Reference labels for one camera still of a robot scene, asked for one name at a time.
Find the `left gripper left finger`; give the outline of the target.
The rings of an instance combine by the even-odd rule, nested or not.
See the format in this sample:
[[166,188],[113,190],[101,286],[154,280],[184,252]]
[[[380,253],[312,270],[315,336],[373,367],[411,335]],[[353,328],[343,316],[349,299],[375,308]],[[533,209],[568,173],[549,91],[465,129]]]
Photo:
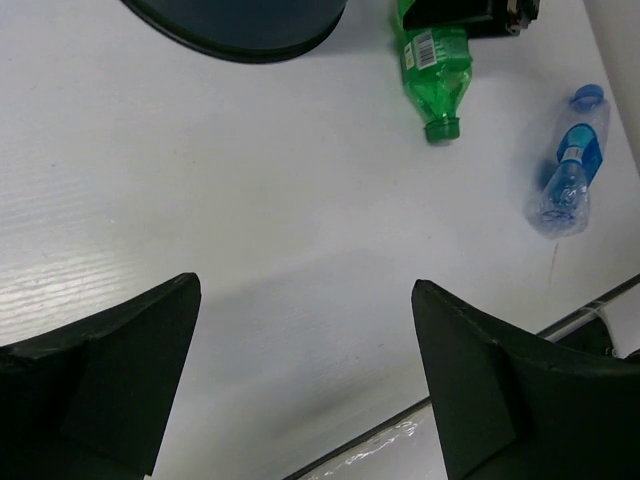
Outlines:
[[198,276],[183,273],[2,346],[2,478],[152,475],[200,305]]

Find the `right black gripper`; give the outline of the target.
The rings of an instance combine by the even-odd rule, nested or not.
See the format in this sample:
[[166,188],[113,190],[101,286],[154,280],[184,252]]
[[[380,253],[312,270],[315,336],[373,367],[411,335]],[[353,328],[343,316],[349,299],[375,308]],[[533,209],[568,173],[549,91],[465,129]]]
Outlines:
[[418,0],[402,7],[402,27],[461,27],[474,39],[519,36],[539,10],[539,0]]

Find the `green bottle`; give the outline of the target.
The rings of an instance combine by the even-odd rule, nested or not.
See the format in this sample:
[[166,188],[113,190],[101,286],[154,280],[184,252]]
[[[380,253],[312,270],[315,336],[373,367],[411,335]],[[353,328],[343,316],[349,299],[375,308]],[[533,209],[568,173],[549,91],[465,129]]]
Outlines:
[[460,136],[457,109],[472,77],[466,30],[457,26],[404,25],[415,1],[396,3],[394,33],[406,95],[420,114],[426,139],[443,144]]

